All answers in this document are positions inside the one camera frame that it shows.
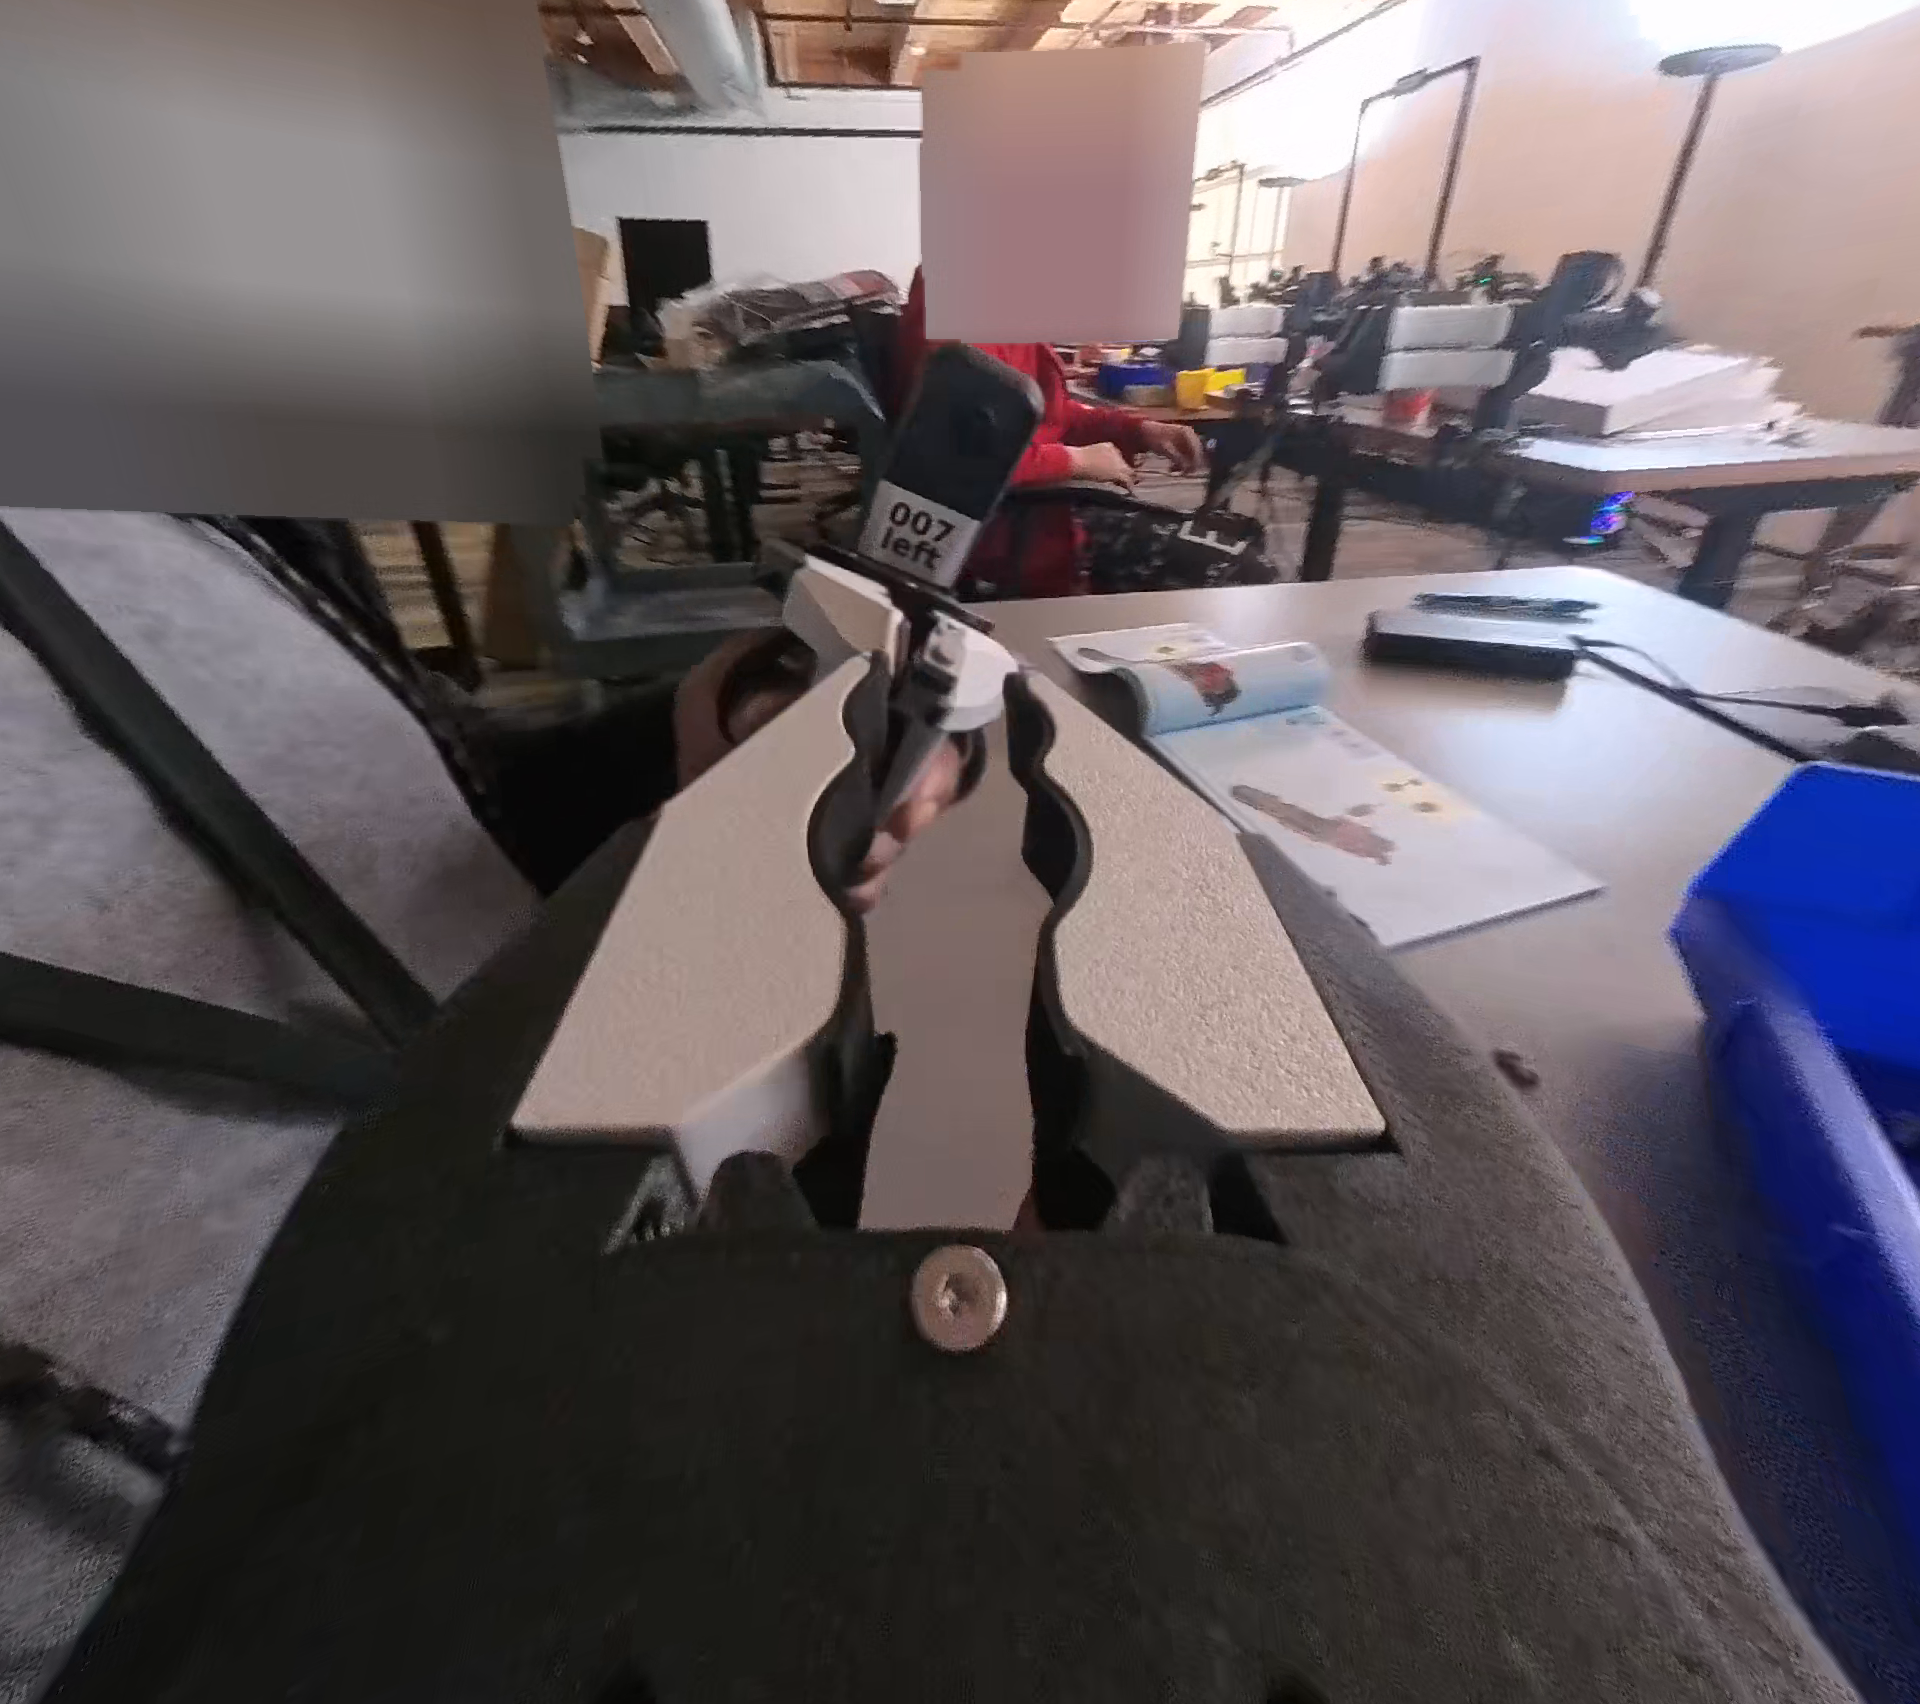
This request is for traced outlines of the black monitor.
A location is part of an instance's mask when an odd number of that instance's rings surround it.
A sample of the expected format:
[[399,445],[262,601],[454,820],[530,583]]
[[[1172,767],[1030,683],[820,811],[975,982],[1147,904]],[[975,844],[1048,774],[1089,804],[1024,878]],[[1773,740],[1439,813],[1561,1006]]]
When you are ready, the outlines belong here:
[[656,318],[659,306],[714,282],[708,221],[620,216],[615,236],[625,304],[636,317]]

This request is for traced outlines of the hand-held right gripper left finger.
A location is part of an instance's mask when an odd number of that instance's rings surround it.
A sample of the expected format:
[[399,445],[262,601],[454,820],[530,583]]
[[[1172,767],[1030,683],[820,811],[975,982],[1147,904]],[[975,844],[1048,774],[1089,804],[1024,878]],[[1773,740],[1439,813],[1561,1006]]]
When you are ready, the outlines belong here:
[[894,1053],[846,887],[889,692],[879,659],[826,667],[659,807],[518,1094],[516,1150],[625,1155],[689,1211],[766,1159],[821,1227],[858,1227]]

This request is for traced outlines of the blue plastic bin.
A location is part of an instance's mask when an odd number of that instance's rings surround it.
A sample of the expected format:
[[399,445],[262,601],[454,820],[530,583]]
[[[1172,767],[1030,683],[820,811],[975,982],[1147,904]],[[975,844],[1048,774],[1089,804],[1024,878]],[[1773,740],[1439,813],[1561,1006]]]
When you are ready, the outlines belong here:
[[1868,1700],[1916,1700],[1916,798],[1793,770],[1669,926],[1726,1187],[1687,1294],[1707,1424]]

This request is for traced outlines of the person's left hand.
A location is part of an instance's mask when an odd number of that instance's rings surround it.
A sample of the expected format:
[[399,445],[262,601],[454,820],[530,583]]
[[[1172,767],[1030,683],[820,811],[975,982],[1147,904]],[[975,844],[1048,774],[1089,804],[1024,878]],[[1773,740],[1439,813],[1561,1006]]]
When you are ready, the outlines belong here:
[[[789,639],[772,631],[740,633],[682,677],[669,708],[677,791],[694,787],[799,701],[809,664],[784,660],[787,646]],[[842,887],[842,901],[855,915],[871,912],[905,849],[978,788],[984,758],[975,737],[954,737],[927,752]]]

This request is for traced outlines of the stack of white boxes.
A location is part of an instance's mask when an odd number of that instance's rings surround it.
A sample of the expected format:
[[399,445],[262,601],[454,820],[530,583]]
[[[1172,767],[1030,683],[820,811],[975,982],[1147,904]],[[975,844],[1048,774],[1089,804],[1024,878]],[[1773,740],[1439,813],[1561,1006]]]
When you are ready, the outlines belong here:
[[1514,402],[1510,427],[1559,440],[1771,428],[1803,414],[1779,377],[1769,361],[1700,346],[1651,350],[1620,370],[1593,350],[1561,346],[1544,381]]

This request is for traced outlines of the black floor lamp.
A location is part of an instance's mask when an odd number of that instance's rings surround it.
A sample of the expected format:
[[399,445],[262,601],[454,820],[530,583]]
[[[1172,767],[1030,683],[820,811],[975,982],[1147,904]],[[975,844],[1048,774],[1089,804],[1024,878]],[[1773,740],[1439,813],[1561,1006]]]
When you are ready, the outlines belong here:
[[1642,264],[1634,281],[1636,294],[1649,294],[1663,271],[1667,249],[1689,189],[1697,159],[1716,111],[1717,92],[1724,82],[1753,71],[1761,71],[1784,58],[1784,46],[1776,41],[1737,41],[1719,45],[1701,45],[1676,50],[1658,62],[1658,75],[1667,81],[1685,81],[1693,85],[1692,115],[1669,167],[1661,199],[1651,218],[1646,239]]

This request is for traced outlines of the long wooden table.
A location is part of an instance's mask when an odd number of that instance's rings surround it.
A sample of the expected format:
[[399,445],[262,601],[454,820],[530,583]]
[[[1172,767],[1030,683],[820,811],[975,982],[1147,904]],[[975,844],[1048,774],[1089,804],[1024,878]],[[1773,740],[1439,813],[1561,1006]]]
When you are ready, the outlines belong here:
[[1331,421],[1321,431],[1336,493],[1413,490],[1447,504],[1471,502],[1516,536],[1517,500],[1542,493],[1586,504],[1654,498],[1701,518],[1692,562],[1676,593],[1730,607],[1759,529],[1776,515],[1840,506],[1878,510],[1914,490],[1918,433],[1850,421],[1791,421],[1703,433],[1559,440],[1545,436],[1413,436]]

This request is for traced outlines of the open instruction booklet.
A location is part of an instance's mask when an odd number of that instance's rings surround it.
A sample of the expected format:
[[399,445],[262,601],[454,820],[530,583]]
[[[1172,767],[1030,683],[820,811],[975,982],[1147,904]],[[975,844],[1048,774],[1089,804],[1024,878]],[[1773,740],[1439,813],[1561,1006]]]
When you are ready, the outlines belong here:
[[1388,951],[1604,893],[1337,717],[1331,669],[1307,642],[1232,646],[1161,623],[1050,646],[1081,679],[1120,685],[1156,758]]

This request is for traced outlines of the black power bank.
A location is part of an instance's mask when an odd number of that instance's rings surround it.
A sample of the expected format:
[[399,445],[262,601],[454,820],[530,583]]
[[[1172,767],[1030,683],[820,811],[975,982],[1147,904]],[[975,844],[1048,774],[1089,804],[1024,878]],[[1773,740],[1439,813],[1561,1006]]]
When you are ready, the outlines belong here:
[[1579,662],[1579,646],[1542,621],[1403,608],[1366,619],[1358,657],[1377,669],[1561,685]]

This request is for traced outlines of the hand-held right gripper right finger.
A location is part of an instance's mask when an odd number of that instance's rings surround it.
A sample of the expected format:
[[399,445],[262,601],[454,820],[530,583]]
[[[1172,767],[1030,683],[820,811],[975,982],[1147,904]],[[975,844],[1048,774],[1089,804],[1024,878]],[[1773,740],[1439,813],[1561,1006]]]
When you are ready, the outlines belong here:
[[1385,1116],[1240,832],[1059,685],[1009,681],[1020,860],[1045,901],[1024,1022],[1028,1201],[1100,1229],[1253,1164],[1385,1149]]

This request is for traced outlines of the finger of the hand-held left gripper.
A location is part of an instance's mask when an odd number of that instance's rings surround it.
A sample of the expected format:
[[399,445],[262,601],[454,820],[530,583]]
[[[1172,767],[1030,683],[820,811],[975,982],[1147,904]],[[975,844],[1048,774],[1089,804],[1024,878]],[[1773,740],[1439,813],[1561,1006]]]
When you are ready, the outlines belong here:
[[980,631],[958,631],[952,664],[952,733],[982,733],[1004,708],[1004,692],[1022,664]]
[[803,686],[827,683],[849,662],[877,664],[887,688],[907,662],[910,621],[873,576],[803,556],[782,597],[782,629],[803,654]]

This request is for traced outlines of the black metal stand frame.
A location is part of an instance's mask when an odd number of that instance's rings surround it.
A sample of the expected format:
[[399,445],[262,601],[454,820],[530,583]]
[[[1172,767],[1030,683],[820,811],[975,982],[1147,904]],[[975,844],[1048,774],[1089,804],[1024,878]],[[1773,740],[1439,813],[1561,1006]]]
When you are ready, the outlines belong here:
[[1477,76],[1480,76],[1480,58],[1467,56],[1452,60],[1442,67],[1420,67],[1403,72],[1391,85],[1382,87],[1380,90],[1366,95],[1356,107],[1353,137],[1350,144],[1347,164],[1341,174],[1341,190],[1337,200],[1336,224],[1331,233],[1331,246],[1328,257],[1328,271],[1341,279],[1341,261],[1345,252],[1345,239],[1350,230],[1352,205],[1356,197],[1356,182],[1359,172],[1363,133],[1370,113],[1385,105],[1399,105],[1403,101],[1416,98],[1420,92],[1458,81],[1458,98],[1452,115],[1452,133],[1445,149],[1442,181],[1437,184],[1437,194],[1434,200],[1434,210],[1427,227],[1426,252],[1420,264],[1420,288],[1432,290],[1437,282],[1437,269],[1442,255],[1445,251],[1445,234],[1452,221],[1452,210],[1458,197],[1458,184],[1461,177],[1467,137],[1475,113],[1475,95],[1477,95]]

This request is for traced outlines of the person's grey sweatshirt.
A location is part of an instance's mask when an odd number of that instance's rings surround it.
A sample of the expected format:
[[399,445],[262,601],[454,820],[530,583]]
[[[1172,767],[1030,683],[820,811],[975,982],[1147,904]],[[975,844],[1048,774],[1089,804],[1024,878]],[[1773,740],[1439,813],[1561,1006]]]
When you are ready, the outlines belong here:
[[[174,516],[6,510],[42,564],[436,1000],[536,912],[414,717],[226,538]],[[3,954],[324,1034],[355,1017],[213,875],[3,633]],[[332,1120],[210,1079],[3,1048],[3,1334],[162,1423]],[[126,1563],[151,1477],[3,1424],[2,1696],[36,1700]]]

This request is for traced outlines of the grey metal table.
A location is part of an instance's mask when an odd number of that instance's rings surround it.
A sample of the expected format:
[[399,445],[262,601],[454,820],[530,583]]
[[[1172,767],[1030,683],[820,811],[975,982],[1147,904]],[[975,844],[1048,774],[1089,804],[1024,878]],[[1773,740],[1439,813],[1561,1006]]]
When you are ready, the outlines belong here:
[[869,504],[889,427],[868,381],[831,362],[606,370],[577,516],[577,636],[730,636],[772,612],[767,541],[846,535]]

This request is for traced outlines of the cardboard box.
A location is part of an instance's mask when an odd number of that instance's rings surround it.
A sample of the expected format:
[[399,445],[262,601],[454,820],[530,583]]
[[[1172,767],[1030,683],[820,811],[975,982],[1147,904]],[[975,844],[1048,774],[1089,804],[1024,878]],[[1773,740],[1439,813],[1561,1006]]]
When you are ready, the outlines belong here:
[[572,242],[587,325],[587,361],[598,373],[612,350],[615,357],[630,350],[630,318],[617,276],[617,252],[598,230],[573,227]]

